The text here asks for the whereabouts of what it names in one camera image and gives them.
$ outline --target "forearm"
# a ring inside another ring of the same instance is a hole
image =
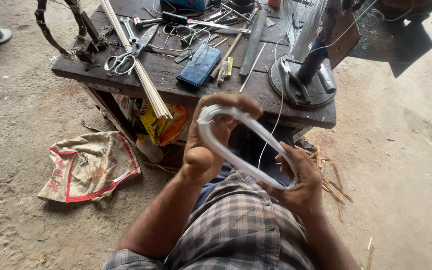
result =
[[[324,270],[358,270],[358,263],[333,229],[327,215],[303,219],[308,244]]]
[[[122,238],[119,249],[164,259],[183,235],[201,189],[178,173]]]

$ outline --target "wire bundle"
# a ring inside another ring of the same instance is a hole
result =
[[[99,0],[99,1],[101,2],[101,6],[103,7],[106,16],[108,17],[109,21],[111,22],[114,29],[116,30],[117,36],[119,37],[119,40],[121,42],[121,46],[124,47],[126,52],[131,52],[133,48],[131,48],[129,41],[126,38],[126,34],[124,34],[123,28],[121,27],[121,24],[118,18],[116,17],[116,14],[114,13],[111,3],[109,2],[109,0]],[[146,70],[141,64],[139,58],[136,58],[134,69],[136,70],[136,74],[138,75],[139,80],[141,81],[142,88],[144,89],[144,92],[146,93],[149,102],[153,106],[153,110],[154,113],[156,114],[156,117],[157,118],[165,117],[165,118],[172,119],[173,117],[171,116],[170,111],[166,107],[164,101],[161,99],[158,90],[156,89],[155,85],[149,78],[148,73],[146,73]]]
[[[279,0],[281,21],[292,45],[291,56],[299,62],[304,61],[313,47],[328,0],[308,2],[308,5],[304,5],[295,0]]]

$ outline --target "scissors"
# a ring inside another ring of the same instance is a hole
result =
[[[136,42],[136,45],[132,47],[132,50],[130,52],[121,54],[119,56],[109,57],[104,63],[104,69],[106,71],[113,71],[116,76],[123,76],[126,74],[131,75],[136,64],[136,58],[139,57],[140,53],[145,49],[149,41],[151,41],[151,39],[154,37],[158,27],[159,24],[153,25],[151,28],[149,28],[148,31],[146,31],[146,33],[142,35],[139,41]]]

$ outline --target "hand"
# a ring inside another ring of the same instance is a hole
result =
[[[283,142],[279,144],[294,164],[299,176],[299,184],[289,190],[280,190],[261,181],[258,181],[257,184],[293,214],[299,216],[303,222],[306,219],[324,215],[321,195],[323,175],[321,171],[316,168],[314,162],[303,150],[294,149]],[[283,156],[279,154],[275,160],[277,163],[281,163],[280,171],[293,179],[293,171]]]
[[[208,150],[201,137],[199,136],[198,123],[196,122],[204,107],[214,104],[228,107],[236,107],[239,110],[248,113],[252,118],[258,119],[263,114],[263,109],[259,102],[252,100],[245,94],[213,94],[203,96],[198,103],[194,112],[194,118],[189,128],[188,142],[184,149],[184,164],[180,171],[192,184],[204,186],[215,178],[223,167],[224,159],[213,154]],[[228,147],[228,141],[231,131],[239,124],[236,119],[230,116],[216,116],[212,131],[214,136],[225,146]]]

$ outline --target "red border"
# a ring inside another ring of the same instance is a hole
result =
[[[67,187],[66,187],[66,201],[65,201],[65,203],[81,202],[81,201],[87,201],[87,200],[91,200],[91,199],[97,198],[97,197],[101,196],[103,193],[105,193],[107,191],[110,191],[112,189],[115,189],[119,185],[119,183],[121,183],[128,176],[135,175],[135,174],[138,173],[138,167],[136,167],[135,158],[131,154],[131,150],[129,149],[129,146],[126,143],[126,140],[124,139],[124,137],[123,137],[123,135],[122,135],[121,132],[118,131],[117,133],[118,133],[119,137],[121,138],[121,140],[123,141],[124,147],[128,151],[129,157],[131,158],[131,162],[132,162],[132,165],[134,167],[134,172],[129,173],[128,175],[126,175],[125,177],[123,177],[122,179],[120,179],[119,181],[114,182],[114,183],[110,184],[109,186],[104,187],[104,188],[102,188],[102,189],[100,189],[100,190],[98,190],[98,191],[96,191],[96,192],[94,192],[92,194],[88,194],[88,195],[84,195],[84,196],[77,196],[77,197],[70,197],[69,194],[70,194],[70,187],[71,187],[71,172],[73,171],[73,165],[75,163],[75,158],[76,158],[76,155],[74,155],[72,157],[71,167],[69,168],[68,183],[67,183]],[[49,150],[55,152],[58,155],[60,155],[60,154],[77,154],[78,153],[78,151],[59,152],[59,151],[57,151],[56,149],[54,149],[52,147],[50,147]]]

